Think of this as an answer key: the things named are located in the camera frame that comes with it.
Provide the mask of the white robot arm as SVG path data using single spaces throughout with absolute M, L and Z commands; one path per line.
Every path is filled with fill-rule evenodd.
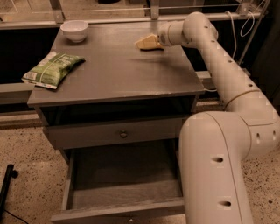
M 185 46 L 199 51 L 224 104 L 190 116 L 179 135 L 178 165 L 187 224 L 254 224 L 242 160 L 279 142 L 280 117 L 260 88 L 218 42 L 201 12 L 162 25 L 136 42 L 141 50 Z

